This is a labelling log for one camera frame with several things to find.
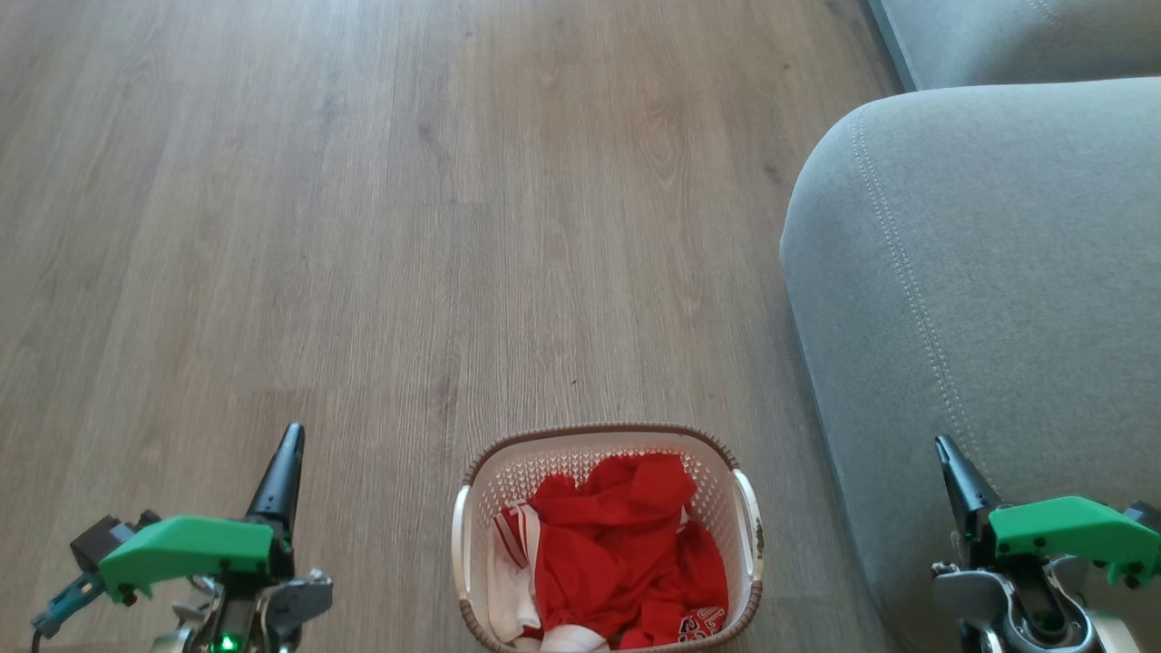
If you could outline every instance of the beige basket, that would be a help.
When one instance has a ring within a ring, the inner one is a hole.
[[[531,496],[553,473],[589,476],[610,455],[678,453],[698,485],[693,517],[717,543],[729,586],[729,617],[707,639],[656,646],[655,652],[706,651],[750,625],[762,598],[762,521],[753,489],[737,461],[706,433],[673,424],[591,424],[512,436],[471,466],[452,516],[452,568],[468,630],[489,651],[515,653],[496,639],[488,618],[486,528],[509,501]]]

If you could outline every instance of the laundry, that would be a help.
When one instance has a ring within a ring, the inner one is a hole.
[[[527,502],[504,507],[489,538],[497,638],[556,653],[720,632],[726,572],[713,537],[688,518],[695,493],[680,457],[622,455],[579,486],[555,474]]]

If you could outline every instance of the basket rim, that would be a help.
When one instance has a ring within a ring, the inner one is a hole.
[[[635,431],[654,431],[661,433],[670,433],[675,436],[687,436],[691,438],[697,438],[705,444],[709,445],[709,449],[722,458],[726,466],[729,467],[730,472],[740,469],[737,459],[730,453],[729,449],[721,443],[717,438],[711,436],[709,433],[697,429],[693,426],[687,426],[685,424],[677,424],[670,422],[592,422],[586,424],[574,424],[567,426],[549,426],[547,429],[535,429],[532,431],[524,431],[492,443],[483,453],[476,457],[473,461],[471,467],[468,473],[463,476],[462,486],[473,486],[476,482],[476,475],[479,474],[481,467],[484,466],[491,457],[496,455],[503,449],[507,449],[513,445],[546,440],[551,438],[560,438],[565,436],[585,436],[585,435],[597,435],[597,433],[630,433]]]
[[[708,445],[717,455],[722,458],[730,472],[740,472],[741,466],[734,454],[730,453],[729,449],[721,443],[717,438],[711,436],[709,433],[697,429],[693,426],[687,426],[685,424],[677,424],[670,422],[593,422],[586,424],[575,424],[567,426],[549,426],[546,429],[535,429],[532,431],[524,431],[512,436],[500,438],[483,453],[476,457],[476,460],[471,464],[468,473],[463,476],[462,487],[470,488],[476,482],[476,475],[479,473],[481,467],[490,458],[496,455],[503,449],[524,444],[528,442],[558,438],[564,436],[583,436],[583,435],[596,435],[596,433],[628,433],[635,431],[654,431],[662,433],[671,433],[676,436],[687,436],[691,438],[697,438]],[[760,558],[760,534],[759,534],[759,558]],[[747,627],[749,627],[750,622],[753,620],[755,615],[758,612],[758,604],[762,602],[762,580],[753,580],[750,582],[750,596],[747,600],[745,609],[738,617],[737,622],[727,627],[726,630],[707,637],[706,639],[699,639],[697,641],[683,641],[677,644],[666,644],[664,646],[651,646],[649,648],[641,648],[640,651],[649,651],[650,653],[695,653],[699,651],[708,651],[711,648],[717,648],[730,640],[737,638],[742,634]],[[484,630],[483,624],[476,618],[476,612],[471,608],[471,602],[468,600],[460,601],[460,615],[463,617],[464,624],[468,626],[468,631],[475,636],[476,640],[479,641],[484,648],[491,651],[491,653],[519,653],[519,650],[504,644],[503,641],[496,639]]]

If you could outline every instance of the blue connector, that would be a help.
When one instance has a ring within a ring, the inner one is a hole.
[[[104,594],[104,581],[101,576],[93,573],[81,574],[49,601],[49,609],[33,619],[33,627],[45,639],[52,639],[52,636],[60,631],[60,624],[102,594]]]

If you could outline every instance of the red clothing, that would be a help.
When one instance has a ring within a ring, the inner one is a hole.
[[[697,491],[675,454],[603,460],[577,487],[545,480],[528,503],[540,515],[534,577],[547,632],[580,625],[619,648],[673,644],[691,610],[728,611],[726,572],[713,538],[682,511]]]

